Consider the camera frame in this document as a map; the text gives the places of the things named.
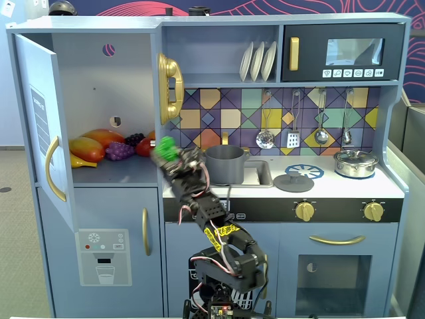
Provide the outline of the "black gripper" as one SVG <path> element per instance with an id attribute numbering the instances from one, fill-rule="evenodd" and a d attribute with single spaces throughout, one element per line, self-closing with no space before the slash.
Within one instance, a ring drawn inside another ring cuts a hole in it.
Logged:
<path id="1" fill-rule="evenodd" d="M 150 153 L 181 205 L 214 205 L 210 179 L 199 148 L 159 148 Z"/>

